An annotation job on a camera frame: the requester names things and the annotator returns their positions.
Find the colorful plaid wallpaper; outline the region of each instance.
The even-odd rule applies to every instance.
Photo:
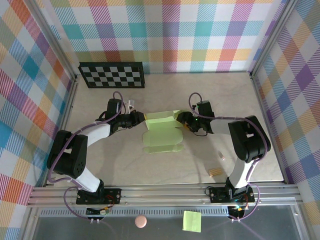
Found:
[[[133,61],[146,73],[247,70],[280,1],[37,0],[75,68]]]
[[[320,239],[320,1],[300,0],[256,80],[290,183]]]
[[[0,240],[15,240],[58,130],[70,78],[23,0],[0,3]]]
[[[260,45],[257,49],[257,51],[255,52],[254,54],[254,57],[253,57],[253,60],[251,62],[251,65],[248,69],[248,72],[252,72],[257,60],[259,59],[260,55],[261,55],[261,52],[263,50],[263,48],[265,47],[266,43],[268,42],[268,39],[269,39],[269,36],[270,34],[272,33],[272,30],[274,29],[274,27],[276,26],[276,23],[277,23],[277,20],[278,18],[281,16],[281,13],[282,11],[284,10],[284,7],[286,5],[286,3],[288,2],[289,0],[281,0],[281,3],[280,5],[278,6],[273,18],[272,18],[272,21],[267,29],[267,31],[265,32],[263,38],[262,38],[262,41],[260,42]]]

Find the pink ball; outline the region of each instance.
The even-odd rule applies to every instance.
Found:
[[[138,228],[142,229],[147,225],[147,218],[143,215],[139,215],[135,218],[134,223]]]

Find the small wooden block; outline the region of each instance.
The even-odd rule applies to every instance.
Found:
[[[221,175],[222,173],[223,172],[222,172],[221,168],[212,168],[212,169],[209,170],[209,176],[210,177]]]

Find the green sticky note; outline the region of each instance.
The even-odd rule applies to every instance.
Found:
[[[201,233],[201,212],[184,211],[182,230]]]

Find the black and white checkerboard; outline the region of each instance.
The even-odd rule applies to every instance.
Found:
[[[88,88],[144,88],[142,62],[81,62]]]

